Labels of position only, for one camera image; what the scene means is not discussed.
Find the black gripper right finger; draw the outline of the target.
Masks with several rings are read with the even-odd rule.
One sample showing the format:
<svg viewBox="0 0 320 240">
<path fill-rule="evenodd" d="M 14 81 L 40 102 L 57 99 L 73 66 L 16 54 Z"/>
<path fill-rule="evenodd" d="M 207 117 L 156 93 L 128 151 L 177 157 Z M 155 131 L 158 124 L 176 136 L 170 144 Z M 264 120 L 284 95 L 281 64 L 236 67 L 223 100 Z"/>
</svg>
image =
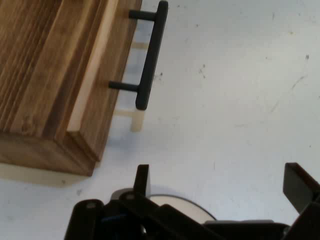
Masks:
<svg viewBox="0 0 320 240">
<path fill-rule="evenodd" d="M 320 238 L 320 184 L 298 163 L 286 163 L 283 193 L 299 213 L 284 234 L 284 240 Z"/>
</svg>

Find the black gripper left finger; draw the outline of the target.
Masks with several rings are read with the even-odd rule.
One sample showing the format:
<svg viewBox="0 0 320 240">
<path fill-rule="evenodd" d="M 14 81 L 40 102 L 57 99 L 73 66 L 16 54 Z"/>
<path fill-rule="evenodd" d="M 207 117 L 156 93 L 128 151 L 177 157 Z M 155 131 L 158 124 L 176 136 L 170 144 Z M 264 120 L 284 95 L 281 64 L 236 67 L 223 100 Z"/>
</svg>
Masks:
<svg viewBox="0 0 320 240">
<path fill-rule="evenodd" d="M 78 202 L 72 210 L 66 240 L 218 240 L 220 236 L 168 204 L 147 198 L 149 165 L 137 167 L 134 185 L 104 204 Z"/>
</svg>

